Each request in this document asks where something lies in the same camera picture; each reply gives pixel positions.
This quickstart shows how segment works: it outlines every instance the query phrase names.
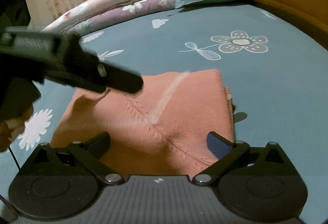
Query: black cable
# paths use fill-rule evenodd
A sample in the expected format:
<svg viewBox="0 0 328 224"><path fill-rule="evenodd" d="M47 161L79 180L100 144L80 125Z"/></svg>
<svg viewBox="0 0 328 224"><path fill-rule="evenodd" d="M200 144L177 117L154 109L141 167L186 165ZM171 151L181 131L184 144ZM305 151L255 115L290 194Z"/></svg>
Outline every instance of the black cable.
<svg viewBox="0 0 328 224"><path fill-rule="evenodd" d="M16 212L16 210L13 208L13 206L0 194L0 200L4 203L5 206L8 207L8 209L15 215L15 219L18 219L18 214ZM0 217L0 224L2 223L8 223L6 220L4 220L3 218Z"/></svg>
<svg viewBox="0 0 328 224"><path fill-rule="evenodd" d="M16 159L16 157L15 157L15 155L14 155L14 153L13 153L13 151L12 151L12 149L10 147L9 147L9 151L10 151L11 156L13 157L13 159L14 159L14 161L16 163L16 166L18 167L18 170L20 170L20 166L19 166L19 164L17 162L17 159Z"/></svg>

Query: black plastic mount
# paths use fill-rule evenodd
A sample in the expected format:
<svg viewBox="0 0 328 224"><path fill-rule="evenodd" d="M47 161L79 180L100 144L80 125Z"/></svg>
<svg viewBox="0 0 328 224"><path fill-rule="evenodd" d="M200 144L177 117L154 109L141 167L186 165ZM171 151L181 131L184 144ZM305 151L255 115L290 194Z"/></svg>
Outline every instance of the black plastic mount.
<svg viewBox="0 0 328 224"><path fill-rule="evenodd" d="M0 121L19 117L40 97L32 81L43 84L47 79L98 93L107 88L142 90L139 73L100 62L95 53L81 48L80 40L76 34L5 29L0 38Z"/></svg>
<svg viewBox="0 0 328 224"><path fill-rule="evenodd" d="M110 147L106 132L66 148L41 143L9 188L15 223L302 223L307 188L277 143L252 148L208 134L215 138L230 151L192 180L124 181L99 161Z"/></svg>

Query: finger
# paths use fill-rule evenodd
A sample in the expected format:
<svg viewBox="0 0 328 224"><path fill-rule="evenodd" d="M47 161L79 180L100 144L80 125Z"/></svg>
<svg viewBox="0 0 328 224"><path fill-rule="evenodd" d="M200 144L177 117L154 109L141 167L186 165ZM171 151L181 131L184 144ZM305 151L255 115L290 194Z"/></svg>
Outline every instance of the finger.
<svg viewBox="0 0 328 224"><path fill-rule="evenodd" d="M5 121L8 125L9 130L13 131L18 127L24 126L24 121L21 118L9 119Z"/></svg>
<svg viewBox="0 0 328 224"><path fill-rule="evenodd" d="M22 115L21 119L25 122L31 118L33 115L34 107L30 106Z"/></svg>
<svg viewBox="0 0 328 224"><path fill-rule="evenodd" d="M11 132L7 123L4 121L0 124L0 152L5 152L11 144L9 140L11 138Z"/></svg>
<svg viewBox="0 0 328 224"><path fill-rule="evenodd" d="M12 141L14 141L18 135L22 134L25 131L25 125L20 126L11 132Z"/></svg>
<svg viewBox="0 0 328 224"><path fill-rule="evenodd" d="M110 93L110 88L106 88L105 95L108 95Z"/></svg>

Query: pink blanket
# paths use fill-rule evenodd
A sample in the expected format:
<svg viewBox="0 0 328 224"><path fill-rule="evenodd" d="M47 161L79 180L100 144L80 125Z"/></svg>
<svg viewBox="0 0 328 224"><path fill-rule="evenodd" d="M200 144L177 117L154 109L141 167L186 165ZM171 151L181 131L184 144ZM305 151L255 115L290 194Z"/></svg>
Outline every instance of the pink blanket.
<svg viewBox="0 0 328 224"><path fill-rule="evenodd" d="M138 96L76 91L52 147L107 131L111 146L101 161L124 176L193 177L216 162L207 149L208 132L233 140L231 94L219 71L168 72L143 79Z"/></svg>

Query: blue bed sheet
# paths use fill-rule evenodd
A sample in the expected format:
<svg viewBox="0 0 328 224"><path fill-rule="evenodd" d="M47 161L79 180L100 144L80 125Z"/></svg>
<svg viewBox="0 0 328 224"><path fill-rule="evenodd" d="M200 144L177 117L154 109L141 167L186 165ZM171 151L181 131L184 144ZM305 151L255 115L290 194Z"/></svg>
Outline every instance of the blue bed sheet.
<svg viewBox="0 0 328 224"><path fill-rule="evenodd" d="M234 5L147 15L87 35L81 45L142 75L220 70L236 112L247 114L236 124L236 139L252 146L278 142L308 187L301 218L311 224L328 218L328 52L312 38L259 8ZM39 87L38 132L49 141L74 89L51 82ZM13 144L20 164L32 151L31 138ZM14 175L17 169L7 170Z"/></svg>

